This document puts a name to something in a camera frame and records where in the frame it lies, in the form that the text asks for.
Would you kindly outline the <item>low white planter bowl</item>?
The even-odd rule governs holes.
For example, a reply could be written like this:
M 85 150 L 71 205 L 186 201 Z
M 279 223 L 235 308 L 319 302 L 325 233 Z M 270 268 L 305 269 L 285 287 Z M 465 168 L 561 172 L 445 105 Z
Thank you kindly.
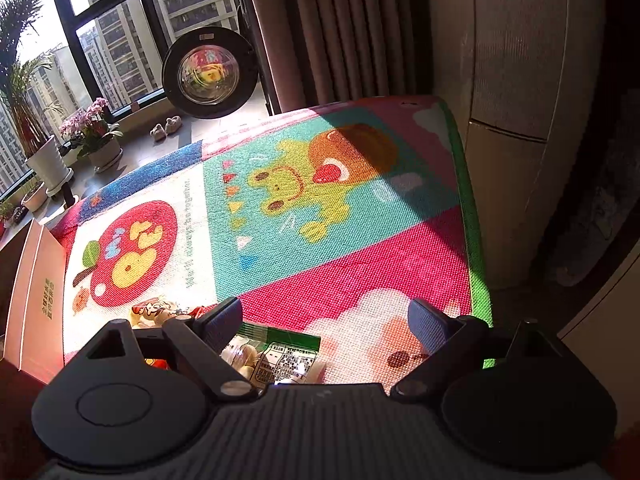
M 41 182 L 37 181 L 34 186 L 24 195 L 21 200 L 21 205 L 27 208 L 32 214 L 34 214 L 42 205 L 48 200 L 47 187 Z

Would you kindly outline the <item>red cartoon snack bag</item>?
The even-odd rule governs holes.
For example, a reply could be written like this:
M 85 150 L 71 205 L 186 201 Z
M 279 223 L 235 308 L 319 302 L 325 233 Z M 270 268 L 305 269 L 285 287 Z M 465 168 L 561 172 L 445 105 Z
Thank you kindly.
M 133 328 L 155 328 L 170 318 L 198 318 L 205 311 L 206 307 L 185 309 L 163 297 L 154 297 L 130 308 L 130 322 Z

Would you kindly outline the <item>pair of white slippers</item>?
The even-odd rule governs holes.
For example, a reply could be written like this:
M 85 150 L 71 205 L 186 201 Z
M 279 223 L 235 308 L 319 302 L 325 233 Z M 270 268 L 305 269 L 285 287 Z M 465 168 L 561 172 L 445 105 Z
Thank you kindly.
M 163 124 L 156 124 L 149 132 L 154 142 L 160 142 L 168 136 L 172 136 L 182 127 L 182 118 L 179 115 L 167 117 Z

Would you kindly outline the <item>round washing machine door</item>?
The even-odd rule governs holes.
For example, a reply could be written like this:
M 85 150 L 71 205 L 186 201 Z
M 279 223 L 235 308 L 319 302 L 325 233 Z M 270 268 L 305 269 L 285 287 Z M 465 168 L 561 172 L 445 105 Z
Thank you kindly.
M 205 26 L 179 37 L 164 58 L 165 96 L 184 114 L 228 116 L 252 96 L 259 65 L 252 44 L 234 30 Z

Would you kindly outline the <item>beige curtain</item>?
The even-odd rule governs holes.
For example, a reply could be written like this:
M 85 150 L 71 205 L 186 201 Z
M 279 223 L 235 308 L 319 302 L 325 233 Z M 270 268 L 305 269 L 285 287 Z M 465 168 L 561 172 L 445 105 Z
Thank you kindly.
M 250 0 L 281 112 L 433 90 L 428 0 Z

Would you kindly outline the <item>pink orchid in pot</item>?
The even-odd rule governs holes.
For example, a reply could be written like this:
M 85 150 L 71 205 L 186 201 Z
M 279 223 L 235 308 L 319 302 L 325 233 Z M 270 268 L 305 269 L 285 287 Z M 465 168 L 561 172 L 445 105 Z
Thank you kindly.
M 109 111 L 107 100 L 97 98 L 88 107 L 65 118 L 60 127 L 62 138 L 77 145 L 78 157 L 88 157 L 96 174 L 102 174 L 122 158 L 118 142 L 122 133 L 119 124 L 108 122 Z

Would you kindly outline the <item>colourful cartoon play mat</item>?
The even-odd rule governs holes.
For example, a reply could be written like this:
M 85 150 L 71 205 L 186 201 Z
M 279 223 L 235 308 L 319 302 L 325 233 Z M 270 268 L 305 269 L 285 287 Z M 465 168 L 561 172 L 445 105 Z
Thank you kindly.
M 211 136 L 87 196 L 53 235 L 67 254 L 65 359 L 139 302 L 235 297 L 247 322 L 320 337 L 327 382 L 390 386 L 427 357 L 411 300 L 492 319 L 462 142 L 432 96 Z

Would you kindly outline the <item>brown cardboard box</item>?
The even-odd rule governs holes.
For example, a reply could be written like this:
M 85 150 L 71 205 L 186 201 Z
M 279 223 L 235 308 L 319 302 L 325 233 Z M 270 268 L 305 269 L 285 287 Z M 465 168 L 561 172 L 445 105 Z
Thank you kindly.
M 1 249 L 2 358 L 47 384 L 64 366 L 66 251 L 31 221 Z

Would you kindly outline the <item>tall plant in white pot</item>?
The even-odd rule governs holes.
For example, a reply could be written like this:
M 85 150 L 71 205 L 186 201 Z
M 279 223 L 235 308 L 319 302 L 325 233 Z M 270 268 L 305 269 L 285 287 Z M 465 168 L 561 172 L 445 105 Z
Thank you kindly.
M 1 0 L 1 102 L 9 113 L 26 164 L 53 196 L 70 182 L 73 171 L 65 165 L 58 144 L 47 132 L 29 103 L 32 76 L 51 67 L 49 55 L 40 54 L 28 61 L 18 59 L 18 44 L 37 21 L 42 0 Z

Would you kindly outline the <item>green edged clear snack packet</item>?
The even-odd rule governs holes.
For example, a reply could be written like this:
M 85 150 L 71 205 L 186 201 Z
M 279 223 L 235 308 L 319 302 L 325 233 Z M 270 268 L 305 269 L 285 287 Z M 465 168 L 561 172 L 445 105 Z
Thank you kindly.
M 320 344 L 318 336 L 243 322 L 221 357 L 259 390 L 316 384 L 326 369 Z

